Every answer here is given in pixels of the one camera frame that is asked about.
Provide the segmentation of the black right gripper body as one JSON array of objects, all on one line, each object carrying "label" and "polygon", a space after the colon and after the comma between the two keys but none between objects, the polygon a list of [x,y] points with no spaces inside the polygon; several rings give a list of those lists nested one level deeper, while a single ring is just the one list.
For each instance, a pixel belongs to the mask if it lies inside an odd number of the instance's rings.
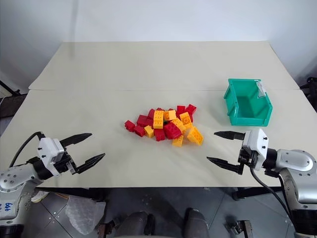
[{"label": "black right gripper body", "polygon": [[238,174],[242,175],[244,166],[254,169],[258,161],[258,152],[250,149],[241,148],[238,157]]}]

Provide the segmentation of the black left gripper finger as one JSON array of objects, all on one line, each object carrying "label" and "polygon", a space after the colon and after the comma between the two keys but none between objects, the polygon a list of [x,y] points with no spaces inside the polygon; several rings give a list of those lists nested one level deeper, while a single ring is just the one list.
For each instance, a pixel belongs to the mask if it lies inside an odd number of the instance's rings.
[{"label": "black left gripper finger", "polygon": [[61,143],[63,148],[66,148],[69,145],[80,143],[90,136],[92,136],[91,133],[76,134],[76,135],[73,135],[73,136],[70,136],[68,138],[61,140],[60,143]]},{"label": "black left gripper finger", "polygon": [[95,166],[106,154],[105,153],[102,153],[102,154],[99,154],[99,155],[96,155],[88,160],[85,161],[84,164],[82,164],[81,166],[78,166],[75,168],[75,172],[77,174],[81,174],[83,173],[84,171],[92,168],[93,166]]}]

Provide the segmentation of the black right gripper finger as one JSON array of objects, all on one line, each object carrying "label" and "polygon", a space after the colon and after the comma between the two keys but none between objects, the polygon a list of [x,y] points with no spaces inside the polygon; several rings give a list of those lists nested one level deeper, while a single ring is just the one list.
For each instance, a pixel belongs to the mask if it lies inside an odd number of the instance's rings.
[{"label": "black right gripper finger", "polygon": [[228,163],[226,160],[214,157],[207,157],[207,159],[222,169],[226,169],[237,174],[242,174],[242,165],[233,165]]},{"label": "black right gripper finger", "polygon": [[244,140],[245,138],[245,133],[241,133],[241,132],[234,132],[234,131],[218,131],[215,132],[214,135],[225,138],[225,139],[229,139],[229,140]]}]

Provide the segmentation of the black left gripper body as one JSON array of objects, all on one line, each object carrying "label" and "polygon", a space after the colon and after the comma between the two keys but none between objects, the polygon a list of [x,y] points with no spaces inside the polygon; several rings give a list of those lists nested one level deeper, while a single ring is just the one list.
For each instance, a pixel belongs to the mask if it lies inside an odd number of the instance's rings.
[{"label": "black left gripper body", "polygon": [[69,171],[72,175],[78,173],[78,168],[72,157],[68,154],[67,149],[63,148],[63,152],[58,152],[53,157],[53,166],[59,174]]}]

